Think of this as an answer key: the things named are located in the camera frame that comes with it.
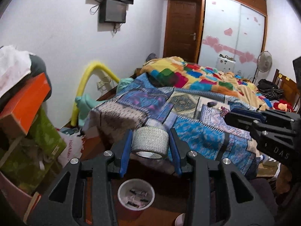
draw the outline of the wooden headboard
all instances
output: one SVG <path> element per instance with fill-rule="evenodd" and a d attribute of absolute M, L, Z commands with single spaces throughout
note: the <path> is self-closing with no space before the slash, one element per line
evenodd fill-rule
<path fill-rule="evenodd" d="M 273 83 L 275 83 L 279 89 L 284 90 L 284 99 L 292 104 L 294 110 L 298 106 L 300 107 L 300 92 L 297 88 L 297 83 L 279 73 L 278 69 L 276 69 Z"/>

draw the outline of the door handle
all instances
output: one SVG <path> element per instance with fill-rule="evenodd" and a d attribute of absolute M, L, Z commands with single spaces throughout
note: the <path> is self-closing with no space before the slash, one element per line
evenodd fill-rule
<path fill-rule="evenodd" d="M 197 39 L 197 34 L 196 34 L 196 32 L 193 33 L 193 34 L 190 34 L 190 35 L 193 35 L 193 40 L 196 40 L 196 39 Z"/>

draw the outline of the red stuffed toy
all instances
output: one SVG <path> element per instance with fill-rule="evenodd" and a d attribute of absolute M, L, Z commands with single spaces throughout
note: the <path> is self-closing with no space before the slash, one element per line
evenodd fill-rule
<path fill-rule="evenodd" d="M 292 104 L 285 100 L 280 100 L 279 103 L 274 103 L 273 107 L 281 111 L 294 112 Z"/>

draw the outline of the duct tape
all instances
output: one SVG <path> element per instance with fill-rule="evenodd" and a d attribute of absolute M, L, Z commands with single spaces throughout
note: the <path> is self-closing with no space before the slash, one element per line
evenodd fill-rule
<path fill-rule="evenodd" d="M 150 159 L 164 159 L 168 155 L 168 133 L 157 127 L 141 127 L 134 132 L 131 152 Z"/>

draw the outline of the cardboard box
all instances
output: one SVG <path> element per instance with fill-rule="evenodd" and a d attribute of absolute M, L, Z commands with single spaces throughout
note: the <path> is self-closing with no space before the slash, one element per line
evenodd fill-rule
<path fill-rule="evenodd" d="M 43 100 L 50 91 L 44 73 L 29 79 L 0 114 L 0 127 L 8 138 L 26 136 Z"/>
<path fill-rule="evenodd" d="M 31 201 L 31 196 L 17 188 L 0 172 L 0 190 L 15 213 L 23 218 L 26 209 Z"/>
<path fill-rule="evenodd" d="M 0 170 L 15 186 L 31 195 L 66 148 L 66 143 L 42 107 L 28 134 L 12 142 L 0 160 Z"/>

